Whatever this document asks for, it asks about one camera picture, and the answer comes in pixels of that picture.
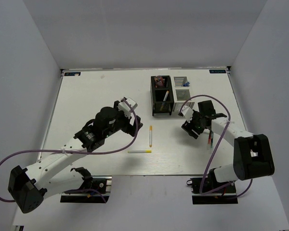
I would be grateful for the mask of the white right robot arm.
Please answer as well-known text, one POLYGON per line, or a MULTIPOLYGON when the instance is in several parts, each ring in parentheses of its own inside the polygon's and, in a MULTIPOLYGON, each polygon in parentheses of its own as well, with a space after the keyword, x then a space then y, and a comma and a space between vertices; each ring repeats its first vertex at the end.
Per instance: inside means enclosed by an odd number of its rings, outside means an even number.
POLYGON ((219 135, 212 156, 222 141, 233 147, 231 164, 216 168, 210 168, 210 164, 207 164, 200 182, 200 194, 219 192, 237 180, 252 180, 274 174, 275 165, 266 135, 240 129, 229 120, 229 115, 217 113, 211 100, 198 103, 198 108, 195 111, 186 105, 181 107, 179 115, 185 118, 182 129, 195 139, 206 129, 219 135), (205 185, 210 188, 207 192, 203 191, 205 185))

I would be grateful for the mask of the black slotted organizer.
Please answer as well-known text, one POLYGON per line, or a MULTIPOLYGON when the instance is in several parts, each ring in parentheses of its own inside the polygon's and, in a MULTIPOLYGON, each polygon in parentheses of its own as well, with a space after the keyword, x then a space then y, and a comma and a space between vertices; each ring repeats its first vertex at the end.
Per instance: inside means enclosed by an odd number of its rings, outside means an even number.
POLYGON ((154 77, 155 76, 151 76, 151 85, 150 85, 152 116, 156 114, 172 115, 174 98, 172 92, 171 77, 162 75, 164 79, 164 87, 162 88, 156 88, 154 83, 154 77), (164 95, 168 90, 170 92, 167 101, 163 102, 164 95))

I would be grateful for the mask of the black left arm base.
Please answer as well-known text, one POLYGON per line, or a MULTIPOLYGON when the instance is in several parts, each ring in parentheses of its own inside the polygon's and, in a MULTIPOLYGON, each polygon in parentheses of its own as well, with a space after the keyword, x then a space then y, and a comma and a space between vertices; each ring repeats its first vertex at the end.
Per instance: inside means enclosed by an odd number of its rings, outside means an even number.
POLYGON ((83 167, 72 168, 71 172, 81 175, 83 183, 78 189, 68 190, 61 194, 61 203, 105 204, 112 185, 112 177, 93 176, 83 167))

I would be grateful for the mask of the dark logo sticker right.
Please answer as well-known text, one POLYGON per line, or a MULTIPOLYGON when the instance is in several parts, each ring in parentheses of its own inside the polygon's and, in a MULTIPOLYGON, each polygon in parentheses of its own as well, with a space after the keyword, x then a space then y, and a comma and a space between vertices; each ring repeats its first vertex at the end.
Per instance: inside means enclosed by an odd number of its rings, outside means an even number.
POLYGON ((210 69, 209 72, 211 74, 226 74, 226 71, 221 69, 210 69))

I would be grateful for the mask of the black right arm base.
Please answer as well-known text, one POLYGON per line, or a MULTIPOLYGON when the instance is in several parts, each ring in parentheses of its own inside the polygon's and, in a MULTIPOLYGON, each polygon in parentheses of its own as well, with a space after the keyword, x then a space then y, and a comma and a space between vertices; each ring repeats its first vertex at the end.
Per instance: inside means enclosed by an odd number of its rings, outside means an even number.
POLYGON ((232 205, 238 204, 236 187, 234 184, 223 187, 215 192, 200 194, 202 177, 190 178, 186 184, 191 188, 192 203, 194 205, 232 205))

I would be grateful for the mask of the yellow capped marker horizontal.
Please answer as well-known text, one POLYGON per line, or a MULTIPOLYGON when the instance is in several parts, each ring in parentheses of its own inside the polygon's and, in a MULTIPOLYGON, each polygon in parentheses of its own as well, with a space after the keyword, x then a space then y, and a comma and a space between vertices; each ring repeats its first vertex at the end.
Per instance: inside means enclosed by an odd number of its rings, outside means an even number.
POLYGON ((129 153, 129 154, 145 154, 145 153, 152 153, 152 150, 128 150, 127 153, 129 153))

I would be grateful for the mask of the dark logo sticker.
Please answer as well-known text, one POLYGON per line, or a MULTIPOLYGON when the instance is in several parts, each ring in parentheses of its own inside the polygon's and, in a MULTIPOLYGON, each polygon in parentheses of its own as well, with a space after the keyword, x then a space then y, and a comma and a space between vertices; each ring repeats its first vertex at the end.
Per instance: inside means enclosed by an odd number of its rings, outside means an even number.
POLYGON ((73 77, 73 76, 80 76, 81 72, 65 72, 64 76, 73 77))
POLYGON ((211 74, 226 74, 226 71, 221 69, 210 69, 209 72, 211 74))

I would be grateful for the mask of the clear tube of markers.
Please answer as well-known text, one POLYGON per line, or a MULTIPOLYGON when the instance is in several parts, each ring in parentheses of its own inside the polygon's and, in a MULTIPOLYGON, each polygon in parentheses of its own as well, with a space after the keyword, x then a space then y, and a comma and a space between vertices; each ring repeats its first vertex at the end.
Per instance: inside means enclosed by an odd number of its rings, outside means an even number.
POLYGON ((154 83, 156 88, 162 88, 164 87, 164 79, 162 76, 158 75, 154 77, 154 83))

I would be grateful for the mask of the yellow capped marker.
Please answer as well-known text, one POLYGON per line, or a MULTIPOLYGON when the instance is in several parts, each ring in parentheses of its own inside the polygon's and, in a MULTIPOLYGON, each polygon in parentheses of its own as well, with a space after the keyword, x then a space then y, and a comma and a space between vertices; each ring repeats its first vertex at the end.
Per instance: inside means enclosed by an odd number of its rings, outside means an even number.
POLYGON ((164 95, 164 98, 163 98, 163 102, 166 102, 167 101, 167 98, 168 98, 168 95, 169 95, 169 90, 166 91, 165 95, 164 95))

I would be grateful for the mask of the green capped marker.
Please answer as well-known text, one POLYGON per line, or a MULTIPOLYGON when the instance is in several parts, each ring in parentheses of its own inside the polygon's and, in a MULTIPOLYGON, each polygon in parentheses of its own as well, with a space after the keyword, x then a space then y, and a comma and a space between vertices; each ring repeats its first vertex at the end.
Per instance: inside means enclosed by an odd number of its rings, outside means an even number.
POLYGON ((210 151, 213 152, 213 149, 214 149, 214 133, 212 132, 210 134, 210 151))

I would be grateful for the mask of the dark logo sticker left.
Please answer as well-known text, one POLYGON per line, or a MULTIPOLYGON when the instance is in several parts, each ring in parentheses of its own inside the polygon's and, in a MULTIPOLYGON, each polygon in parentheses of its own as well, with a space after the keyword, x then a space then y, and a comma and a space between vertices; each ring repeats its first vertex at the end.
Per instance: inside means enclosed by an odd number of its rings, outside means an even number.
POLYGON ((73 77, 73 76, 80 76, 81 72, 65 72, 64 76, 73 77))

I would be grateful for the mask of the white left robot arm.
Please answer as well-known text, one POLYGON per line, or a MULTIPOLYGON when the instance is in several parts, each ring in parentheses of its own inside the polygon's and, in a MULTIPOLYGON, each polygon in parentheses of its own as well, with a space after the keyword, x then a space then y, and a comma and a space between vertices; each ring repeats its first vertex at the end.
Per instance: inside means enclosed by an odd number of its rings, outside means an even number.
POLYGON ((113 107, 103 107, 59 151, 25 168, 11 170, 8 192, 22 211, 35 210, 48 197, 69 190, 87 192, 92 187, 89 172, 72 164, 104 145, 106 138, 122 131, 136 137, 142 127, 135 114, 137 103, 131 98, 115 101, 113 107))

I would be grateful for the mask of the white slotted organizer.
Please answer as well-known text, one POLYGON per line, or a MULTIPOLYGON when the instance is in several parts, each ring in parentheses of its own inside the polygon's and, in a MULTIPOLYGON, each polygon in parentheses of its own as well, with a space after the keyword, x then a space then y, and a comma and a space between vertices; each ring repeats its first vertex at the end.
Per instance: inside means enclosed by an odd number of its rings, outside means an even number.
POLYGON ((174 98, 174 105, 172 108, 173 113, 179 113, 179 110, 185 101, 187 101, 185 105, 189 106, 190 108, 193 108, 195 105, 195 100, 190 100, 190 98, 194 96, 191 84, 189 87, 182 86, 186 82, 189 82, 187 77, 171 76, 171 85, 174 98))

